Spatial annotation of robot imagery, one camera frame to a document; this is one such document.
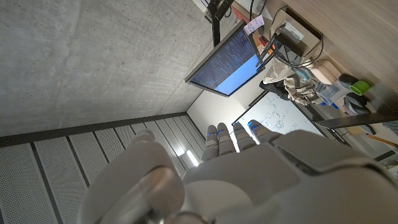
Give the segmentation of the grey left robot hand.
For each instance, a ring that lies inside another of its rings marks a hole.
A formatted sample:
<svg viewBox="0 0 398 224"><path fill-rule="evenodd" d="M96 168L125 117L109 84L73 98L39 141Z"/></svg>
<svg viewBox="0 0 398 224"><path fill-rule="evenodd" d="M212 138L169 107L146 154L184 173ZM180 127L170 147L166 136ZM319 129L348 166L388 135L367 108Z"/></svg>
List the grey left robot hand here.
<svg viewBox="0 0 398 224"><path fill-rule="evenodd" d="M396 223L397 180L367 155L256 120L208 127L199 165L178 174L145 129L89 186L78 223Z"/></svg>

